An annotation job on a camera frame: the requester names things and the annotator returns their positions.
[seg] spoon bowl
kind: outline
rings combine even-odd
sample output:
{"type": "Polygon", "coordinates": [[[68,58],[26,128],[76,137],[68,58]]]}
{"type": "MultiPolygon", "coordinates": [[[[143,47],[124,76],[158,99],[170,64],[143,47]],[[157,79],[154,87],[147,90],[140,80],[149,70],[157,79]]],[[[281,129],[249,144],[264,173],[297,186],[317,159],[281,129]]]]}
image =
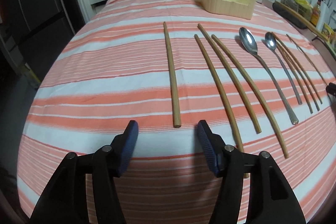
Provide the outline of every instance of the spoon bowl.
{"type": "Polygon", "coordinates": [[[244,27],[239,29],[239,38],[244,48],[252,55],[258,55],[258,46],[253,35],[244,27]]]}
{"type": "Polygon", "coordinates": [[[265,34],[265,44],[272,52],[275,52],[277,48],[277,40],[271,32],[265,34]]]}

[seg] condiment bottle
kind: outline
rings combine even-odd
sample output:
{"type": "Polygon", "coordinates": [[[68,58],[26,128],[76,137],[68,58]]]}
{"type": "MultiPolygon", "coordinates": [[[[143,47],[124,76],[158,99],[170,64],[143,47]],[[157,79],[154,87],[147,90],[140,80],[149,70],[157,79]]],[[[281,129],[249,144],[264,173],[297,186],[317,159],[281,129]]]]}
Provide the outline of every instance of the condiment bottle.
{"type": "Polygon", "coordinates": [[[321,15],[321,0],[318,0],[315,6],[313,7],[310,23],[313,24],[315,27],[317,25],[317,22],[320,19],[321,15]]]}

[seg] striped tablecloth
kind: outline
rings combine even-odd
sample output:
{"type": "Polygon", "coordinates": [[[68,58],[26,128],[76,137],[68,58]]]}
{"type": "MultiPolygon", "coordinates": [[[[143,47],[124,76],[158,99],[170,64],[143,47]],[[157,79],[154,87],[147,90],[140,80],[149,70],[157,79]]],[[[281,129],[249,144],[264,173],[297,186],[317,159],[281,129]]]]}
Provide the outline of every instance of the striped tablecloth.
{"type": "MultiPolygon", "coordinates": [[[[31,215],[66,153],[92,153],[109,144],[134,119],[139,137],[133,158],[127,172],[115,179],[127,223],[208,223],[221,180],[208,170],[195,125],[205,119],[226,143],[234,144],[234,140],[218,90],[193,38],[198,34],[228,95],[245,151],[272,154],[309,220],[336,179],[336,122],[325,85],[286,33],[301,45],[326,81],[335,80],[317,50],[279,15],[258,3],[252,19],[244,20],[207,13],[199,0],[109,0],[70,41],[33,101],[18,156],[23,210],[31,215]],[[163,21],[174,55],[181,128],[172,126],[163,21]],[[279,123],[289,159],[285,160],[256,96],[228,59],[260,122],[262,133],[256,134],[236,87],[198,30],[198,23],[220,38],[253,78],[279,123]],[[278,80],[299,124],[291,124],[265,69],[237,43],[242,26],[255,36],[260,56],[278,80]],[[276,56],[261,42],[267,31],[275,32],[307,70],[323,100],[319,112],[309,96],[314,109],[310,114],[293,77],[303,101],[298,105],[276,56]]],[[[247,213],[248,186],[246,179],[239,223],[247,213]]],[[[97,223],[89,176],[87,200],[90,221],[97,223]]]]}

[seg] wooden chopstick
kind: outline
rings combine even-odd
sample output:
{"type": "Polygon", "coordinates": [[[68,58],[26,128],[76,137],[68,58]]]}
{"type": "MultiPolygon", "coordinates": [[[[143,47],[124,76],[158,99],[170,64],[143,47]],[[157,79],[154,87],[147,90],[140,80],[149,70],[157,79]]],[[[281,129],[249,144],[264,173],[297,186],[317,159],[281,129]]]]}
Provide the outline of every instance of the wooden chopstick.
{"type": "Polygon", "coordinates": [[[293,68],[293,65],[292,65],[291,61],[289,61],[289,59],[287,58],[285,52],[283,52],[281,46],[278,47],[278,51],[281,53],[283,59],[286,61],[286,63],[288,64],[288,66],[289,66],[289,68],[291,70],[291,72],[295,76],[295,78],[296,78],[296,80],[297,80],[297,82],[298,82],[298,84],[299,84],[299,86],[300,86],[300,88],[302,90],[302,94],[303,94],[303,96],[304,96],[304,98],[305,98],[305,100],[307,102],[307,105],[309,107],[309,111],[310,111],[311,114],[313,114],[313,108],[311,107],[310,100],[309,100],[309,98],[307,96],[307,93],[305,91],[305,88],[302,85],[302,82],[301,82],[300,78],[298,77],[297,73],[295,72],[295,69],[293,68]]]}
{"type": "Polygon", "coordinates": [[[233,132],[233,136],[235,138],[235,141],[236,141],[236,144],[237,144],[237,148],[240,152],[244,152],[244,147],[243,147],[243,143],[242,143],[242,139],[240,137],[240,133],[239,133],[239,129],[238,129],[238,125],[237,125],[237,122],[236,122],[236,119],[235,119],[235,116],[233,114],[233,111],[232,111],[232,108],[231,108],[231,105],[230,105],[230,102],[226,96],[226,93],[224,91],[224,88],[223,88],[223,85],[222,85],[222,82],[221,80],[219,79],[218,77],[218,74],[215,70],[215,67],[213,66],[211,60],[210,60],[210,57],[207,53],[207,51],[205,50],[201,40],[199,39],[199,37],[196,35],[194,35],[194,38],[204,56],[204,59],[209,67],[209,70],[211,72],[211,75],[215,81],[215,84],[216,84],[216,87],[218,89],[218,92],[219,92],[219,96],[223,102],[223,105],[224,105],[224,108],[226,110],[226,113],[227,113],[227,117],[229,119],[229,122],[231,124],[231,127],[232,127],[232,132],[233,132]]]}
{"type": "Polygon", "coordinates": [[[251,77],[248,75],[246,70],[243,68],[243,66],[234,57],[234,55],[229,51],[229,49],[214,34],[211,37],[218,44],[218,46],[227,54],[227,56],[231,59],[232,63],[234,63],[234,65],[240,71],[242,76],[245,78],[246,82],[250,85],[251,89],[253,90],[253,92],[257,96],[257,98],[258,98],[259,102],[261,103],[262,107],[264,108],[265,113],[266,113],[266,115],[267,115],[273,129],[274,129],[274,132],[275,132],[276,136],[278,137],[280,146],[281,146],[282,151],[283,151],[283,155],[285,156],[286,159],[289,158],[286,143],[285,143],[285,140],[282,136],[282,133],[281,133],[281,130],[280,130],[279,125],[277,123],[277,120],[275,120],[274,115],[273,115],[271,109],[269,108],[269,106],[267,105],[266,100],[263,97],[263,95],[261,94],[260,90],[258,89],[256,84],[253,82],[251,77]]]}
{"type": "Polygon", "coordinates": [[[168,33],[166,22],[163,23],[163,30],[165,34],[167,57],[168,57],[170,92],[171,92],[171,100],[172,100],[172,106],[173,106],[173,125],[175,128],[179,128],[181,127],[179,94],[177,92],[177,82],[176,82],[173,52],[171,50],[170,38],[169,38],[169,33],[168,33]]]}
{"type": "Polygon", "coordinates": [[[206,32],[206,30],[203,28],[203,26],[201,24],[198,24],[198,28],[200,29],[200,31],[202,32],[202,34],[204,35],[204,37],[206,38],[206,40],[209,42],[209,44],[211,45],[211,47],[213,48],[213,50],[215,51],[215,53],[217,54],[218,58],[220,59],[220,61],[222,62],[224,68],[226,69],[227,73],[229,74],[232,82],[235,84],[246,108],[248,113],[250,114],[251,120],[253,122],[254,128],[256,130],[257,133],[261,132],[261,128],[258,122],[258,119],[254,113],[254,110],[251,106],[251,103],[249,101],[249,99],[247,98],[247,95],[242,87],[242,85],[240,84],[237,76],[235,75],[235,73],[233,72],[232,68],[230,67],[229,63],[227,62],[227,60],[225,59],[224,55],[221,53],[221,51],[219,50],[219,48],[216,46],[215,42],[211,39],[211,37],[208,35],[208,33],[206,32]]]}
{"type": "Polygon", "coordinates": [[[312,82],[312,80],[310,79],[309,75],[307,74],[306,70],[302,67],[301,63],[298,61],[298,59],[295,57],[295,55],[290,51],[290,49],[281,41],[281,39],[272,32],[272,34],[274,35],[274,37],[280,42],[281,46],[283,48],[285,48],[285,50],[292,56],[293,60],[298,64],[298,66],[300,67],[300,69],[302,70],[302,72],[305,74],[306,78],[308,79],[309,83],[311,84],[313,90],[315,91],[318,99],[320,100],[321,104],[323,104],[321,97],[319,95],[319,93],[317,92],[317,89],[314,85],[314,83],[312,82]]]}
{"type": "Polygon", "coordinates": [[[319,107],[319,104],[317,103],[316,99],[315,99],[315,96],[314,96],[314,93],[313,91],[311,90],[307,80],[305,79],[305,77],[303,76],[303,74],[301,73],[299,67],[297,66],[297,64],[294,62],[294,60],[292,59],[292,57],[285,51],[285,49],[282,47],[282,45],[278,45],[279,47],[279,50],[281,50],[283,52],[283,54],[287,57],[287,59],[292,63],[292,65],[294,66],[294,68],[297,70],[297,72],[299,73],[299,75],[301,76],[303,82],[305,83],[305,85],[307,86],[307,89],[310,93],[310,96],[313,98],[313,101],[314,101],[314,104],[316,106],[316,109],[319,111],[320,110],[320,107],[319,107]]]}
{"type": "Polygon", "coordinates": [[[287,34],[288,38],[291,40],[291,42],[293,42],[296,47],[299,48],[299,50],[304,54],[304,56],[307,58],[307,60],[309,61],[309,63],[314,67],[314,69],[318,72],[319,76],[322,78],[323,82],[325,83],[325,85],[328,85],[327,82],[324,80],[322,74],[320,73],[320,71],[318,70],[318,68],[316,68],[315,64],[313,63],[313,61],[309,58],[309,56],[303,51],[303,49],[294,41],[294,39],[292,39],[288,34],[287,34]]]}

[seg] refrigerator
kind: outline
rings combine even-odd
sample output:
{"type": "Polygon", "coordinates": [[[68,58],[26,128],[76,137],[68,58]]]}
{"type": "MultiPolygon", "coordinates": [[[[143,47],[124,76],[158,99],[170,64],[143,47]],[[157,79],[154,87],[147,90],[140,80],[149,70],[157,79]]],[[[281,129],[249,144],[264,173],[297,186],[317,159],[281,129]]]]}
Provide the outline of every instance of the refrigerator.
{"type": "Polygon", "coordinates": [[[10,28],[24,61],[40,80],[85,22],[77,0],[7,0],[10,28]]]}

